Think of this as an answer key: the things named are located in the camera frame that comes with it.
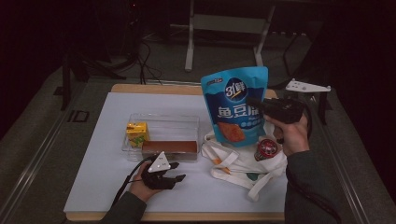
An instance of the blue snack bag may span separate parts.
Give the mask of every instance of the blue snack bag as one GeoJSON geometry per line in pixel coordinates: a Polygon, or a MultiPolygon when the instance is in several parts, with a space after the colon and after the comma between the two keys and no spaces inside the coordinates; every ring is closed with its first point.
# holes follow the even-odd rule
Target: blue snack bag
{"type": "Polygon", "coordinates": [[[260,111],[246,104],[247,97],[263,100],[268,68],[242,67],[201,78],[201,86],[216,139],[233,147],[257,143],[264,135],[260,111]]]}

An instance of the transparent tray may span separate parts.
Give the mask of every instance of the transparent tray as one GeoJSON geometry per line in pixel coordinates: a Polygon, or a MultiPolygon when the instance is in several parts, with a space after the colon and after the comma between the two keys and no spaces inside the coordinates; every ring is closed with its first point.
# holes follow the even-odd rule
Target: transparent tray
{"type": "MultiPolygon", "coordinates": [[[[173,151],[165,155],[169,161],[196,161],[200,152],[198,146],[199,117],[183,115],[159,115],[159,114],[132,114],[129,122],[146,122],[150,141],[194,141],[197,151],[194,153],[185,151],[173,151]]],[[[132,147],[125,134],[123,151],[128,153],[129,161],[141,161],[146,155],[142,154],[142,148],[132,147]]]]}

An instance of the black hand-mounted device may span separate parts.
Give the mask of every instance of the black hand-mounted device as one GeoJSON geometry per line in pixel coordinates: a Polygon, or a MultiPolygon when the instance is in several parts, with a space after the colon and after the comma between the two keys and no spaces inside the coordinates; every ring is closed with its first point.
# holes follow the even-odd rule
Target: black hand-mounted device
{"type": "Polygon", "coordinates": [[[143,182],[150,189],[172,189],[177,182],[181,182],[184,177],[186,177],[186,175],[177,175],[175,178],[163,177],[163,175],[165,175],[168,170],[176,169],[178,167],[178,162],[168,162],[164,152],[160,153],[159,155],[147,157],[139,162],[139,164],[137,164],[132,170],[131,174],[125,178],[111,206],[116,204],[121,194],[124,192],[126,186],[132,182],[131,178],[134,175],[134,172],[145,161],[152,161],[152,164],[147,165],[141,175],[143,182]]]}
{"type": "Polygon", "coordinates": [[[298,122],[303,115],[305,106],[303,103],[292,99],[264,99],[247,98],[247,105],[258,108],[262,113],[273,119],[286,124],[298,122]]]}

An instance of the yellow box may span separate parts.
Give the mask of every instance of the yellow box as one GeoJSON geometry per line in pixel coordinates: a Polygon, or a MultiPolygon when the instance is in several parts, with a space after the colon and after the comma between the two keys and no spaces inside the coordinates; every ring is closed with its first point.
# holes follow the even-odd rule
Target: yellow box
{"type": "Polygon", "coordinates": [[[129,122],[126,134],[132,147],[142,147],[144,141],[149,141],[149,128],[146,122],[129,122]]]}

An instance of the dark sleeve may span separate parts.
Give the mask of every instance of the dark sleeve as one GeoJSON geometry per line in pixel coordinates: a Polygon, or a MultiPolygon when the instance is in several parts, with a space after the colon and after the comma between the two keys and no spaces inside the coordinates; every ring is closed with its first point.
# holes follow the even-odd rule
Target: dark sleeve
{"type": "Polygon", "coordinates": [[[288,156],[285,223],[337,223],[332,185],[310,150],[288,156]]]}
{"type": "Polygon", "coordinates": [[[126,191],[120,200],[110,208],[101,224],[134,224],[139,223],[146,210],[146,203],[134,194],[126,191]]]}

